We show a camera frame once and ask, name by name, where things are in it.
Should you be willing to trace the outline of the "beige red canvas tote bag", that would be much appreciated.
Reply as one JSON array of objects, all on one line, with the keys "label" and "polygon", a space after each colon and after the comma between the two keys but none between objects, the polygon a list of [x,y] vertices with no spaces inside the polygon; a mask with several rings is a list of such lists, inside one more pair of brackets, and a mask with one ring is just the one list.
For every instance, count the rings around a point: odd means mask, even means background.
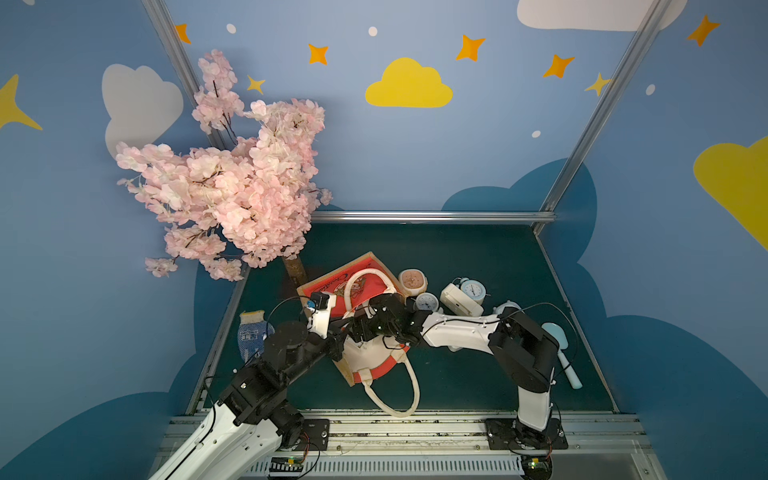
[{"label": "beige red canvas tote bag", "polygon": [[[310,330],[327,338],[333,329],[345,335],[341,357],[334,362],[346,383],[363,388],[385,414],[407,418],[419,406],[421,391],[403,338],[405,291],[392,272],[372,252],[297,287]],[[373,383],[398,365],[411,382],[412,402],[405,410],[387,405]]]}]

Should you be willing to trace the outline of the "white twin bell alarm clock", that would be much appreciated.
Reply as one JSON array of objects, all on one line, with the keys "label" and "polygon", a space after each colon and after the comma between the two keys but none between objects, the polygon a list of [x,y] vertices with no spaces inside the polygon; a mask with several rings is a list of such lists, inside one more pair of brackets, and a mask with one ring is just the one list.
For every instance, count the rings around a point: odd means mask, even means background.
[{"label": "white twin bell alarm clock", "polygon": [[416,296],[415,307],[419,311],[438,312],[440,301],[434,294],[423,292]]}]

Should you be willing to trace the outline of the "white rectangular digital clock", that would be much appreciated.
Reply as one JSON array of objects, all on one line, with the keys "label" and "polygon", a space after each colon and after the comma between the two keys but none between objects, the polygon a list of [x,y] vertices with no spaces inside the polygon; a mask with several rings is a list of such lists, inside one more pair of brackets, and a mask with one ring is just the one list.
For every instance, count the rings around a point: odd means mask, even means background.
[{"label": "white rectangular digital clock", "polygon": [[449,284],[441,291],[440,302],[458,316],[481,317],[483,315],[483,307],[455,284]]}]

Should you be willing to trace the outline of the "white round alarm clock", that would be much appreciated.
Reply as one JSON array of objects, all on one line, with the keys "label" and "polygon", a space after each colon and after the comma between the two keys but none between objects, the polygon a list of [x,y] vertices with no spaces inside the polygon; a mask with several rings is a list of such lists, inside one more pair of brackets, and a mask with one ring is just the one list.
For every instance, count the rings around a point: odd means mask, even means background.
[{"label": "white round alarm clock", "polygon": [[467,297],[472,299],[478,305],[482,305],[486,296],[486,287],[478,280],[470,278],[459,278],[454,281],[454,284],[463,292]]}]

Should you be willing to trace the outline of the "light blue square alarm clock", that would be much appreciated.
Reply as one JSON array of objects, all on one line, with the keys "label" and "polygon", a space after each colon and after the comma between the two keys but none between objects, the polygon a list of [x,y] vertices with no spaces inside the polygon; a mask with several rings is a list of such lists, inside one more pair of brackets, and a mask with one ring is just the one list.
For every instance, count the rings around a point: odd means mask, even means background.
[{"label": "light blue square alarm clock", "polygon": [[521,306],[519,304],[517,304],[516,302],[513,302],[511,300],[507,300],[504,303],[496,306],[494,308],[494,313],[496,315],[501,315],[507,308],[512,308],[512,309],[515,309],[515,310],[520,310]]}]

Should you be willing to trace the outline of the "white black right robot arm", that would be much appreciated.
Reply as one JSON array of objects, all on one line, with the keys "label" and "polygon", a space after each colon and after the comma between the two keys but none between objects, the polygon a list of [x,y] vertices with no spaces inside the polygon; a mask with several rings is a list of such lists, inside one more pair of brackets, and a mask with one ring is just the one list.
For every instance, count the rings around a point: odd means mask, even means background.
[{"label": "white black right robot arm", "polygon": [[394,294],[382,294],[346,314],[345,321],[344,330],[357,343],[383,336],[404,346],[426,344],[493,356],[518,387],[517,422],[536,432],[549,427],[560,345],[518,306],[506,306],[495,315],[455,316],[409,308]]}]

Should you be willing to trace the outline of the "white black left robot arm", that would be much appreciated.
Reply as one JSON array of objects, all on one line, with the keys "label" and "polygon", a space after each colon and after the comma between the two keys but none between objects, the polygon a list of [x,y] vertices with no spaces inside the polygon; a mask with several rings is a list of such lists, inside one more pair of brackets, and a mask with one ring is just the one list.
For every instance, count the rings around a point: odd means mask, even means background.
[{"label": "white black left robot arm", "polygon": [[340,327],[321,336],[298,321],[279,325],[263,353],[234,375],[197,431],[152,477],[238,479],[259,460],[294,446],[304,417],[288,402],[288,388],[320,360],[339,360],[346,338]]}]

